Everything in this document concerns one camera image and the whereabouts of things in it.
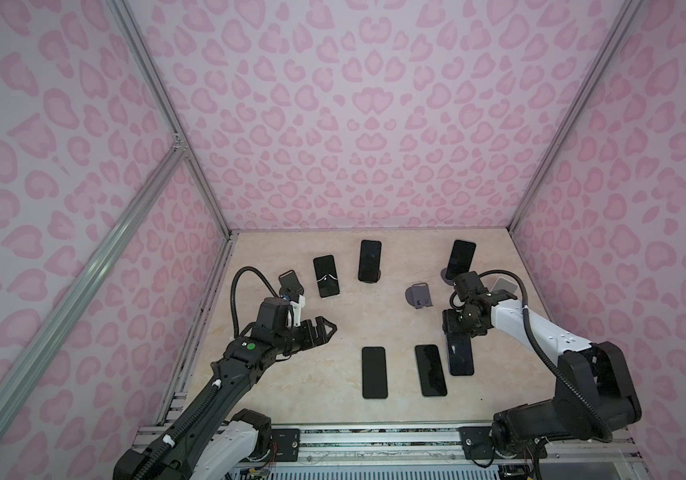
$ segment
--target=black mounting bracket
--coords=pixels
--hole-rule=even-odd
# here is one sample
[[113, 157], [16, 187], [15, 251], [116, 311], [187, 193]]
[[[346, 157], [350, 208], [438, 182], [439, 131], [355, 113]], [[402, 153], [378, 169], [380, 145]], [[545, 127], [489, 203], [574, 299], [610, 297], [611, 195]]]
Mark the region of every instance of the black mounting bracket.
[[297, 428], [274, 428], [271, 443], [276, 444], [275, 462], [297, 462], [300, 449], [300, 430]]
[[[463, 454], [466, 460], [489, 460], [493, 455], [492, 439], [490, 437], [490, 430], [492, 427], [460, 427], [458, 432], [461, 434], [461, 447], [463, 447]], [[532, 445], [529, 447], [530, 452], [535, 451], [535, 442], [530, 440]], [[496, 460], [505, 460], [497, 453], [494, 454]], [[540, 458], [546, 458], [546, 448], [540, 449]], [[517, 454], [514, 459], [524, 459], [524, 452]]]

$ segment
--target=beige marble surface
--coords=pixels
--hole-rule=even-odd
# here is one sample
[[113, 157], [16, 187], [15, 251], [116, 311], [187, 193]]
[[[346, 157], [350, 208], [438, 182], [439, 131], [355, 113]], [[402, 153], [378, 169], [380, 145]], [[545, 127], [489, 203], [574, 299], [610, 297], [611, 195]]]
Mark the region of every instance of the beige marble surface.
[[[356, 232], [245, 233], [236, 241], [222, 293], [203, 343], [188, 401], [212, 375], [209, 363], [221, 358], [233, 328], [229, 289], [242, 266], [261, 270], [276, 290], [280, 274], [294, 269], [305, 288], [303, 319], [321, 315], [338, 325], [324, 346], [274, 364], [233, 412], [251, 408], [274, 423], [417, 422], [488, 420], [495, 412], [554, 395], [554, 378], [534, 353], [495, 329], [472, 340], [475, 374], [450, 376], [441, 330], [441, 312], [452, 287], [439, 277], [455, 239], [477, 244], [472, 270], [505, 269], [523, 278], [530, 307], [545, 316], [511, 237], [505, 229], [380, 230]], [[359, 243], [383, 243], [381, 279], [357, 280]], [[341, 293], [320, 298], [312, 259], [335, 255]], [[486, 278], [491, 287], [494, 278]], [[413, 283], [428, 282], [433, 307], [415, 310], [405, 301]], [[254, 321], [269, 293], [257, 276], [244, 274], [236, 293], [240, 327]], [[417, 376], [415, 345], [439, 346], [447, 381], [445, 397], [424, 398]], [[388, 398], [361, 396], [361, 348], [386, 349]]]

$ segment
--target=black smartphone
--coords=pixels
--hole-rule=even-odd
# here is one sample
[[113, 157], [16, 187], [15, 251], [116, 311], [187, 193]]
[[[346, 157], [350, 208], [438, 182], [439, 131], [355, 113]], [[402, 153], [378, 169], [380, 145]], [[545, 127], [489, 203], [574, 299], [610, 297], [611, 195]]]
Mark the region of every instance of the black smartphone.
[[447, 334], [447, 366], [452, 376], [473, 375], [471, 337], [465, 333]]
[[361, 396], [388, 398], [386, 349], [382, 346], [361, 349]]
[[362, 240], [359, 248], [359, 281], [375, 283], [381, 278], [381, 243]]
[[319, 287], [321, 298], [338, 295], [341, 292], [334, 256], [324, 255], [314, 258], [314, 270], [316, 270], [316, 285]]
[[477, 249], [474, 242], [465, 240], [455, 240], [450, 253], [450, 261], [447, 262], [447, 272], [444, 278], [452, 280], [460, 274], [465, 274], [471, 269], [473, 252]]
[[444, 383], [439, 347], [416, 345], [415, 359], [417, 360], [417, 374], [421, 379], [423, 396], [447, 396], [447, 384]]
[[299, 295], [304, 293], [303, 286], [300, 284], [298, 275], [294, 270], [279, 275], [279, 285], [281, 285], [279, 294], [282, 294], [283, 291], [298, 293]]

